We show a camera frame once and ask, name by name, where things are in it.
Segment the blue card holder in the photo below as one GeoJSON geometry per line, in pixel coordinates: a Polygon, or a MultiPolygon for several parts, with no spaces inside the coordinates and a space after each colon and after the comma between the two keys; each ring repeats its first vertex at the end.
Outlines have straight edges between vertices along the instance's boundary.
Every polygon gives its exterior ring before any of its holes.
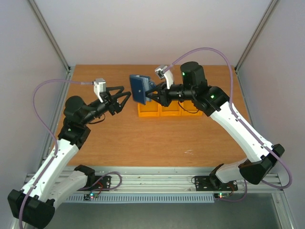
{"type": "Polygon", "coordinates": [[[146,92],[156,87],[149,76],[131,74],[129,76],[133,100],[146,105],[151,99],[146,97],[146,92]]]}

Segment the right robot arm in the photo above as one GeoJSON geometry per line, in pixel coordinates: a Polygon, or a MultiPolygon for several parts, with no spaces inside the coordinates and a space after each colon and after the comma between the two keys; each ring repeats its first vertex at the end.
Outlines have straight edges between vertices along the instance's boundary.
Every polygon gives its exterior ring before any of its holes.
{"type": "Polygon", "coordinates": [[[244,179],[257,185],[277,164],[285,149],[263,138],[230,102],[230,97],[217,86],[209,86],[203,67],[197,62],[181,65],[182,84],[174,84],[171,71],[165,65],[155,73],[165,82],[148,90],[145,95],[164,107],[172,101],[191,101],[207,117],[217,122],[238,143],[246,158],[231,164],[218,165],[209,175],[214,189],[244,179]]]}

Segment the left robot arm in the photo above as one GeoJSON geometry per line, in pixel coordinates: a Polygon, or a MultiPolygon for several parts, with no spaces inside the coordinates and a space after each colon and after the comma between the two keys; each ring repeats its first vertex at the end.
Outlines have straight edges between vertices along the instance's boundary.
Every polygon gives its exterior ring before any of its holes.
{"type": "Polygon", "coordinates": [[[55,139],[54,147],[35,175],[20,189],[8,195],[11,212],[18,219],[19,228],[29,224],[37,229],[45,228],[52,220],[56,208],[76,191],[90,190],[100,178],[95,170],[79,165],[60,184],[59,175],[68,162],[79,152],[91,130],[89,125],[106,112],[115,115],[122,111],[131,92],[123,86],[95,89],[97,99],[86,104],[79,96],[67,99],[63,127],[55,139]]]}

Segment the left yellow bin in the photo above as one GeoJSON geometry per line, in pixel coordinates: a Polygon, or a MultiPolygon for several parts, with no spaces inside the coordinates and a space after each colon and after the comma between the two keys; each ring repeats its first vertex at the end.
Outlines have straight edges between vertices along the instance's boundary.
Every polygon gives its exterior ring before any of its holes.
{"type": "Polygon", "coordinates": [[[139,117],[158,117],[160,116],[159,104],[155,101],[146,102],[146,104],[137,104],[139,117]]]}

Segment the yellow bin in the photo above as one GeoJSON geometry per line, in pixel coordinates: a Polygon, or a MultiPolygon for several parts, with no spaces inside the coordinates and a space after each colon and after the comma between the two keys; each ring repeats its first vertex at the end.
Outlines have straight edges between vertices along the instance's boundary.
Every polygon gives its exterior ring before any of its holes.
{"type": "Polygon", "coordinates": [[[202,116],[203,112],[197,109],[192,101],[179,102],[181,116],[202,116]]]}
{"type": "Polygon", "coordinates": [[[172,101],[168,107],[158,105],[160,116],[181,116],[182,110],[177,101],[172,101]]]}
{"type": "Polygon", "coordinates": [[[158,117],[160,116],[159,104],[155,101],[146,102],[146,104],[137,104],[139,117],[158,117]]]}

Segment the middle yellow bin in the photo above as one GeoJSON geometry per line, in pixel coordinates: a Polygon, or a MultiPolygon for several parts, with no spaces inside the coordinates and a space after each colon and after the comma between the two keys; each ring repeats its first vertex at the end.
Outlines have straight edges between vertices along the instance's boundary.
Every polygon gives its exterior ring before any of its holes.
{"type": "Polygon", "coordinates": [[[168,107],[158,105],[160,116],[181,116],[182,110],[177,101],[172,101],[168,107]]]}

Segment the right yellow bin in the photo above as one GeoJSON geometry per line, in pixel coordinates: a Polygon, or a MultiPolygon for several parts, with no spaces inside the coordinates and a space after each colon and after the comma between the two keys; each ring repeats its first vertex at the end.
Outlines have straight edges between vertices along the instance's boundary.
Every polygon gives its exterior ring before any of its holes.
{"type": "Polygon", "coordinates": [[[203,112],[197,109],[192,101],[179,102],[181,116],[202,116],[203,112]]]}

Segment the left circuit board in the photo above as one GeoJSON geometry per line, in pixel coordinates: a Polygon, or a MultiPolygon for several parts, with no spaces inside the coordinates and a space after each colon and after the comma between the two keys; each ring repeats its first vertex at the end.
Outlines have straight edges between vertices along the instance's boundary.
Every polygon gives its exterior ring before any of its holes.
{"type": "Polygon", "coordinates": [[[83,200],[84,201],[93,201],[94,199],[97,199],[98,196],[99,195],[97,193],[84,194],[83,200]]]}

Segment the circuit board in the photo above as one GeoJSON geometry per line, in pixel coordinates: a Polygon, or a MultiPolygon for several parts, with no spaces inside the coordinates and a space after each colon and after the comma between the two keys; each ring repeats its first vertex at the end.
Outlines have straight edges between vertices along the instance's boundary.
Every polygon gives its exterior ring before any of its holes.
{"type": "Polygon", "coordinates": [[[214,193],[214,198],[216,199],[225,199],[225,198],[229,198],[232,195],[232,193],[214,193]]]}
{"type": "Polygon", "coordinates": [[[93,201],[94,199],[97,199],[98,196],[99,195],[97,193],[84,194],[83,200],[84,201],[93,201]]]}

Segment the right circuit board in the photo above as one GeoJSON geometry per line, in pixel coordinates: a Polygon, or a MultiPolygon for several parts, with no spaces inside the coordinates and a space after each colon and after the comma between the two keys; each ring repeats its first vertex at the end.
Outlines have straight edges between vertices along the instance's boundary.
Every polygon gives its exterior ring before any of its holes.
{"type": "Polygon", "coordinates": [[[216,199],[225,199],[225,198],[229,198],[232,195],[232,193],[214,193],[214,198],[216,199]]]}

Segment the aluminium rail base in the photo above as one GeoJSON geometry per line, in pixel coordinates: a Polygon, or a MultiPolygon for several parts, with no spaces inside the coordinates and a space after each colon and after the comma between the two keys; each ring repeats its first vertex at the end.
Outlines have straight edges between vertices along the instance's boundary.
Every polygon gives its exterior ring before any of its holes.
{"type": "MultiPolygon", "coordinates": [[[[116,171],[122,176],[122,184],[112,193],[195,193],[194,176],[209,175],[213,167],[107,167],[91,166],[96,175],[101,176],[116,171]]],[[[65,180],[74,170],[66,166],[55,181],[55,185],[65,180]]],[[[267,182],[280,185],[277,174],[265,176],[267,182]]],[[[253,185],[247,182],[248,193],[283,193],[264,183],[253,185]]]]}

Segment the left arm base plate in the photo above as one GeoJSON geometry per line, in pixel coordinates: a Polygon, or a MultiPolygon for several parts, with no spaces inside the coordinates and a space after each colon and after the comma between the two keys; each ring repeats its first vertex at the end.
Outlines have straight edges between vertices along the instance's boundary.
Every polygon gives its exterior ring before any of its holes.
{"type": "Polygon", "coordinates": [[[88,181],[86,185],[78,191],[107,191],[111,187],[112,177],[107,175],[101,178],[101,176],[95,176],[91,181],[88,181]]]}

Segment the left aluminium frame post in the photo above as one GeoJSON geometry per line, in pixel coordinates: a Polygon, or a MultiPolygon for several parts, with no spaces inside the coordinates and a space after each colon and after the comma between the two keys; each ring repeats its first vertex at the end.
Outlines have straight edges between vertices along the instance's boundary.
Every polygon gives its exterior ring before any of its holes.
{"type": "Polygon", "coordinates": [[[38,4],[35,0],[27,0],[27,3],[29,4],[32,12],[34,13],[38,23],[42,27],[44,33],[46,34],[48,40],[50,41],[53,49],[55,50],[56,54],[58,55],[62,65],[64,66],[66,72],[69,72],[71,70],[71,67],[69,66],[66,58],[64,57],[63,52],[61,51],[61,48],[59,47],[55,37],[53,36],[41,10],[39,9],[38,4]]]}

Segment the aluminium frame post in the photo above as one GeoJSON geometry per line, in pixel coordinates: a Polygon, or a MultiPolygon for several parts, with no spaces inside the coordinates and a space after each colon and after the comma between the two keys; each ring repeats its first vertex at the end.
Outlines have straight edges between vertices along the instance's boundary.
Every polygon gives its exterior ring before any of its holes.
{"type": "Polygon", "coordinates": [[[69,66],[66,58],[64,57],[63,52],[61,51],[61,48],[59,47],[55,37],[53,36],[41,10],[39,9],[38,4],[35,0],[27,0],[27,3],[29,4],[32,12],[34,13],[38,23],[42,27],[44,33],[46,34],[48,40],[50,41],[53,49],[55,50],[56,54],[58,55],[62,65],[64,66],[66,72],[69,72],[71,70],[71,67],[69,66]]]}
{"type": "Polygon", "coordinates": [[[243,63],[245,62],[247,56],[251,52],[252,48],[254,47],[255,43],[257,42],[258,38],[260,37],[262,31],[264,30],[265,26],[267,25],[269,19],[271,18],[274,10],[276,9],[278,3],[280,0],[271,0],[267,8],[265,9],[262,17],[260,18],[258,25],[256,26],[249,42],[247,43],[245,49],[242,52],[242,55],[240,56],[236,66],[234,67],[235,72],[237,73],[240,68],[242,67],[243,63]]]}

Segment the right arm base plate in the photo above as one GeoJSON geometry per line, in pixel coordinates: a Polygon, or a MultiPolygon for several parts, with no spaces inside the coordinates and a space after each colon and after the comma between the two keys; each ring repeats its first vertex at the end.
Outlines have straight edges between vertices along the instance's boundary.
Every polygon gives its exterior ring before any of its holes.
{"type": "Polygon", "coordinates": [[[221,184],[219,187],[214,187],[210,182],[209,176],[194,176],[191,182],[195,185],[196,191],[237,191],[238,186],[236,181],[230,181],[226,184],[221,184]]]}

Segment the right aluminium frame post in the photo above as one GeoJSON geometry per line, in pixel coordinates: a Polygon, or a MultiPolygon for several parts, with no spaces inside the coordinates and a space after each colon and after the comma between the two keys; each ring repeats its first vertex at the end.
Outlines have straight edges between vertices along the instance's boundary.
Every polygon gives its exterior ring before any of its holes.
{"type": "Polygon", "coordinates": [[[280,0],[271,0],[267,8],[265,9],[262,17],[260,18],[258,25],[256,26],[249,42],[247,43],[245,49],[242,52],[242,55],[240,56],[236,66],[234,67],[235,72],[237,73],[240,68],[242,67],[243,63],[245,62],[247,56],[251,52],[252,48],[254,47],[255,43],[257,42],[258,38],[260,37],[262,31],[264,30],[265,26],[267,25],[269,19],[271,18],[274,10],[276,9],[278,3],[280,0]]]}

